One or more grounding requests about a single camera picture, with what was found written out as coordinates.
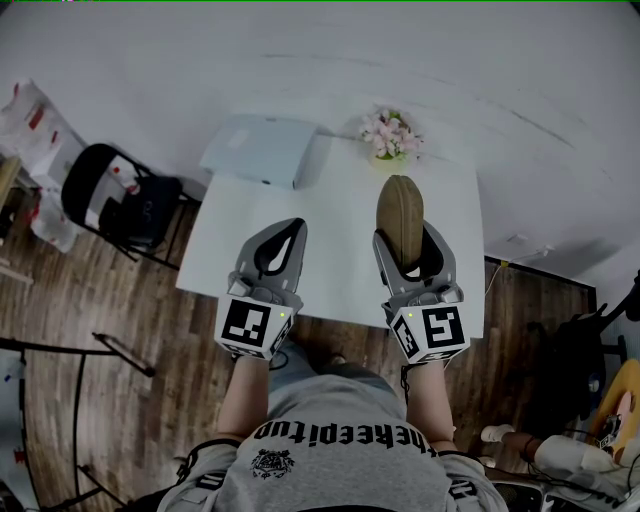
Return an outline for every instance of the black folding chair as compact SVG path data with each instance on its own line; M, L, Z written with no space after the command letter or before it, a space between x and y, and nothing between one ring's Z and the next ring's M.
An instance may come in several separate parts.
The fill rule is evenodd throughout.
M98 183L116 156L133 165L139 191L135 194L127 191L120 203L109 198L99 214L99 229L95 229L85 222L87 210ZM200 203L182 191L178 178L158 176L107 144L86 148L71 167L62 187L62 207L73 223L100 236L133 261L137 260L131 253L174 270L179 267L170 263L169 257L189 204ZM182 209L167 254L164 259L157 258L153 253L165 240L179 206Z

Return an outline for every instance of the white device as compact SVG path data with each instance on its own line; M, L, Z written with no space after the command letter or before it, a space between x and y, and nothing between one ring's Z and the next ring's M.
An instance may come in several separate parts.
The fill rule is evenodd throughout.
M307 224L287 219L247 240L218 300L215 341L235 354L270 360L293 326L302 300L296 295ZM272 263L285 251L282 261Z
M216 132L200 165L213 172L294 189L316 128L304 121L236 115Z

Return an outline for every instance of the wire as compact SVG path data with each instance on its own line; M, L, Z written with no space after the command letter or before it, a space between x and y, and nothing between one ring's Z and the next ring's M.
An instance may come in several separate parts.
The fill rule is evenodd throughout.
M486 291L486 292L484 292L484 296L485 296L485 297L486 297L486 296L487 296L487 294L489 293L489 290L491 290L491 285L492 285L492 284L493 284L493 282L495 281L496 276L498 275L498 272L500 272L500 269L501 269L501 268L504 268L504 267L506 266L506 265L503 265L503 263L506 263L506 262L500 262L500 266L499 266L497 269L495 269L495 270L494 270L493 275L491 276L491 281L489 281L489 286L487 286L487 291Z
M284 351L278 351L277 354L282 354L286 358L286 360L280 366L274 366L273 368L271 367L271 364L269 364L269 371L270 372L273 372L273 371L276 371L276 370L280 370L281 368L284 368L285 366L287 366L289 364L289 356Z
M529 481L533 481L533 482L543 482L546 484L551 485L552 487L565 487L568 489L573 489L573 490L577 490L577 491L582 491L585 492L587 494L590 495L594 495L597 496L599 498L604 499L607 503L609 502L613 502L614 504L616 504L616 506L622 505L623 503L625 503L630 497L631 497L631 474L633 473L633 468L636 464L636 462L638 461L638 459L640 459L640 453L638 455L636 455L635 459L633 459L633 462L631 463L631 467L629 468L629 473L627 474L627 488L628 488L628 495L627 497L620 501L618 498L615 498L613 496L609 496L608 494L605 494L603 492L600 491L595 491L593 489L589 489L588 487L584 487L580 484L577 484L575 482L571 482L569 480L563 480L562 478L555 478L552 477L551 475L545 473L544 471L542 471L540 468L534 466L531 462L527 462L527 471L528 471L528 475L524 475L522 473L512 473L510 471L505 471L504 469L498 469L498 468L489 468L489 466L485 466L485 468L489 468L492 471L498 471L499 473L504 473L505 475L510 475L510 476L514 476L516 478L520 478L522 480L529 480Z
M433 363L434 361L427 361L426 363L405 364L400 368L400 387L404 390L404 401L409 405L409 371L413 370L416 366L424 366L425 364Z
M489 286L487 286L487 291L484 292L484 296L486 297L487 294L489 293L489 290L491 289L491 285L493 284L493 281L498 275L498 272L500 271L500 269L506 268L512 263L515 263L517 261L527 260L529 258L535 258L536 256L542 256L543 258L546 258L548 254L549 254L549 249L545 247L544 249L539 249L532 254L525 254L524 256L518 256L517 258L513 258L512 260L508 260L508 261L501 260L500 266L494 271L493 276L491 276L491 281L489 281Z
M586 430L580 430L577 428L565 428L563 432L577 432L578 434L585 434L593 439L598 439L598 436L594 436L591 432L587 432Z

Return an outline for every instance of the chair leg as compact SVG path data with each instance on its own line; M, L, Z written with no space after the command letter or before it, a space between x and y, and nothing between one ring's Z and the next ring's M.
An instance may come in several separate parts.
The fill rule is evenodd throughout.
M127 247L127 250L131 252L135 252L136 254L139 254L143 258L147 258L148 260L154 261L156 263L160 263L160 265L164 265L165 267L168 267L172 270L180 270L180 267L178 267L177 265L174 265L173 263L169 263L168 261L165 261L165 260L161 260L160 258L156 258L153 254L146 253L144 251L141 251L140 249L136 249L135 247L129 246Z
M178 217L178 223L176 224L175 229L173 230L173 236L171 237L171 243L169 244L169 250L167 251L167 255L164 258L166 262L169 262L169 258L171 257L171 250L173 249L173 244L176 241L176 237L178 236L178 230L180 229L180 224L182 223L182 219L184 218L185 211L187 209L187 203L182 204L182 209L180 211L180 217Z

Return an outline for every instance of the pink flower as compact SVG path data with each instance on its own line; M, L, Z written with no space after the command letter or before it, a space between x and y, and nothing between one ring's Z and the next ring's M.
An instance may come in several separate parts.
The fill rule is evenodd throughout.
M389 133L389 129L387 128L387 125L384 124L379 119L376 120L376 122L374 123L373 129L374 129L375 132L379 133L380 135L385 135L385 134Z
M373 137L373 145L377 148L377 149L383 149L386 147L386 142L385 140L382 138L382 136L380 135L374 135Z

